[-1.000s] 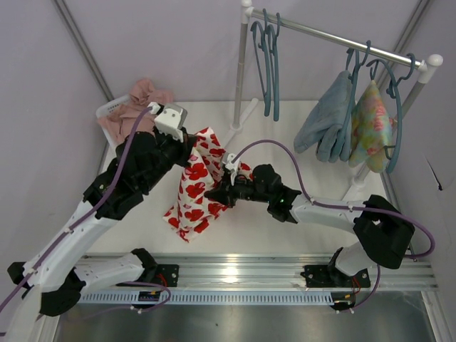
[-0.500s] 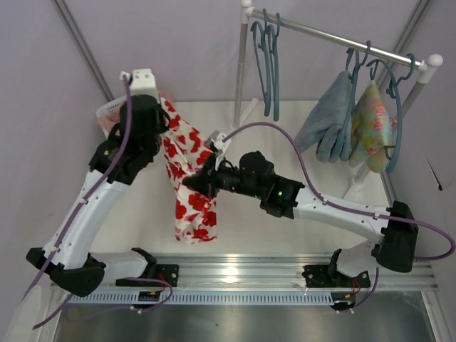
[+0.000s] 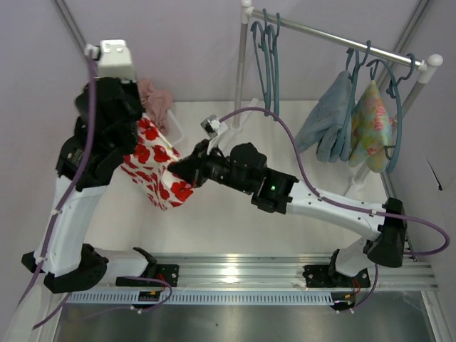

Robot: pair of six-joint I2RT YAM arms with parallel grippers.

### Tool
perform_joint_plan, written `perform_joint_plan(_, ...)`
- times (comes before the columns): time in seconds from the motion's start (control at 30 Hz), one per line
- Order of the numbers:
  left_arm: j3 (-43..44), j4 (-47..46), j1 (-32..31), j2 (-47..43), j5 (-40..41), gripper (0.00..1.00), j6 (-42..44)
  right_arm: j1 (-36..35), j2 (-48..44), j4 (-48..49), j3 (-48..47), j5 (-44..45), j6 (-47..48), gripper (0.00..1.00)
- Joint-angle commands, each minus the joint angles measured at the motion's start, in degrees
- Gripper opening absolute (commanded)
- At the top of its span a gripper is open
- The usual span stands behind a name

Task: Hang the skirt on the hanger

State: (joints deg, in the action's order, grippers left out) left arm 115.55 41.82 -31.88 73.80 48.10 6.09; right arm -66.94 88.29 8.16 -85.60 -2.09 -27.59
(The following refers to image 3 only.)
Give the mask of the red poppy print skirt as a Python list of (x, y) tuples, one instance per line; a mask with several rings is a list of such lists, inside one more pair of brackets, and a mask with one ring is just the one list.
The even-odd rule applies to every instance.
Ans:
[(193, 187), (167, 169), (181, 160), (180, 154), (146, 115), (137, 127), (138, 144), (133, 154), (124, 157), (120, 169), (154, 206), (168, 210), (183, 205), (194, 193)]

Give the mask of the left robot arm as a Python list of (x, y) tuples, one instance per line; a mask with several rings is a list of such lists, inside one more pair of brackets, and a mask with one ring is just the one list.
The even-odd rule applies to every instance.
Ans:
[(73, 135), (56, 164), (53, 211), (40, 246), (22, 264), (54, 294), (92, 289), (99, 283), (139, 286), (157, 272), (156, 259), (144, 249), (109, 251), (85, 237), (94, 209), (114, 171), (138, 144), (143, 115), (137, 83), (93, 78), (75, 99), (79, 112)]

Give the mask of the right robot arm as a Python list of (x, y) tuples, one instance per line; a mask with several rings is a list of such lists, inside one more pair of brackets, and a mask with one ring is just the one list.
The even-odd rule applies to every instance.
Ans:
[(303, 180), (267, 167), (266, 161), (266, 155), (250, 142), (233, 147), (224, 156), (203, 140), (189, 156), (171, 163), (168, 170), (193, 187), (212, 180), (250, 195), (251, 203), (264, 212), (312, 217), (360, 235), (359, 240), (333, 253), (328, 265), (328, 275), (333, 279), (353, 278), (374, 264), (402, 266), (406, 224), (399, 218), (403, 212), (400, 200), (360, 202), (312, 190)]

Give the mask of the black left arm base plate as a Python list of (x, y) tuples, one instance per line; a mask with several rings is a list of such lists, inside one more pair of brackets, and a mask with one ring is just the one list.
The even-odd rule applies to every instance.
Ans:
[[(167, 282), (172, 287), (176, 287), (179, 272), (180, 266), (177, 264), (156, 264), (154, 266), (148, 266), (140, 275), (140, 278), (159, 279)], [(132, 277), (118, 277), (115, 285), (120, 287), (152, 287), (161, 286), (161, 283), (139, 280)]]

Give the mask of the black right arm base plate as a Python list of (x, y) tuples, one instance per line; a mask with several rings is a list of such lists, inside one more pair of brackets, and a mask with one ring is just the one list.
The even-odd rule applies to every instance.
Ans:
[(309, 264), (304, 267), (302, 276), (309, 288), (351, 288), (356, 285), (367, 289), (371, 286), (367, 268), (362, 269), (355, 276), (346, 276), (328, 264)]

